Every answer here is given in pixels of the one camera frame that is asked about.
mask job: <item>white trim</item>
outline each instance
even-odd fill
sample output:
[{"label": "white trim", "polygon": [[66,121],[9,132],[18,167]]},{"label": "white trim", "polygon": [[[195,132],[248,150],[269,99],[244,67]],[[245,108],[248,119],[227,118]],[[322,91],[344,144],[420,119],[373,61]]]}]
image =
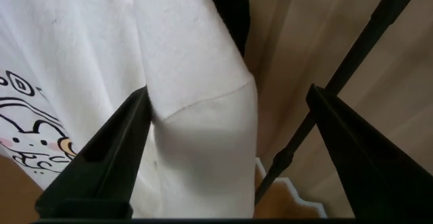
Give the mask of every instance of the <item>white trim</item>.
[{"label": "white trim", "polygon": [[[258,167],[258,170],[260,171],[262,178],[265,177],[266,170],[265,170],[260,158],[256,158],[256,166]],[[326,215],[326,212],[325,212],[323,205],[321,203],[305,201],[302,198],[300,198],[298,195],[298,191],[293,186],[293,183],[290,181],[290,179],[288,177],[278,177],[278,178],[276,178],[275,182],[276,183],[278,183],[278,182],[285,183],[296,203],[303,205],[303,206],[316,208],[317,212],[319,213],[320,218],[327,218],[327,215]]]}]

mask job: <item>corrugated wall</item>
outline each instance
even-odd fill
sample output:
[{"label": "corrugated wall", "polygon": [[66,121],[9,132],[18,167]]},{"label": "corrugated wall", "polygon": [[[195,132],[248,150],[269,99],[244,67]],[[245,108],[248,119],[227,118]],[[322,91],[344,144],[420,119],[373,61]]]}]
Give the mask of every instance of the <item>corrugated wall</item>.
[{"label": "corrugated wall", "polygon": [[[265,165],[306,115],[310,84],[326,85],[379,1],[250,0],[246,63],[258,86]],[[339,96],[433,173],[433,0],[412,0]],[[353,215],[317,128],[283,175],[330,216]]]}]

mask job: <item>cartoon character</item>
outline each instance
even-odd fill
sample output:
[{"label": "cartoon character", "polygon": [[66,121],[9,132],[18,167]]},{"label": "cartoon character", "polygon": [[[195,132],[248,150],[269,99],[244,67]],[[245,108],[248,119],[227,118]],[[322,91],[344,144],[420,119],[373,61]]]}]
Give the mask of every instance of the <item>cartoon character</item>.
[{"label": "cartoon character", "polygon": [[0,144],[27,173],[60,173],[76,156],[58,119],[23,99],[0,98]]}]

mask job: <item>white fabric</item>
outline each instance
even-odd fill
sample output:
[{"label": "white fabric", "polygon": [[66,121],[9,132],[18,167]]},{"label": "white fabric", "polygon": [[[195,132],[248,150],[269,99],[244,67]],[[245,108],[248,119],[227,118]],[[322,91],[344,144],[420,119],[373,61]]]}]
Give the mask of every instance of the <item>white fabric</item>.
[{"label": "white fabric", "polygon": [[[9,120],[0,118],[0,136],[14,160],[37,156],[21,167],[42,188],[58,174],[49,164],[64,167],[147,83],[155,142],[148,139],[131,198],[135,216],[252,216],[255,86],[212,0],[0,0],[0,14],[0,77],[9,81],[0,79],[0,97],[29,111],[1,107]],[[47,120],[23,108],[58,119],[64,135],[51,121],[43,133],[11,127],[10,118]]]}]

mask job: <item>black rod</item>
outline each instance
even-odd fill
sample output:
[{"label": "black rod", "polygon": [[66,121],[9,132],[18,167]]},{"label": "black rod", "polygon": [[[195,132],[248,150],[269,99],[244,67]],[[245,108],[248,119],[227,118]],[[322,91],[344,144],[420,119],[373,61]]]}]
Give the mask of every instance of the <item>black rod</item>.
[{"label": "black rod", "polygon": [[[370,21],[363,29],[358,39],[350,48],[337,71],[326,85],[326,91],[337,95],[359,67],[386,29],[397,19],[410,0],[381,0],[370,17]],[[293,161],[294,152],[298,149],[305,137],[315,126],[314,118],[309,112],[301,125],[290,139],[287,146],[278,152],[269,172],[256,190],[255,204],[271,186],[272,182],[286,170]]]}]

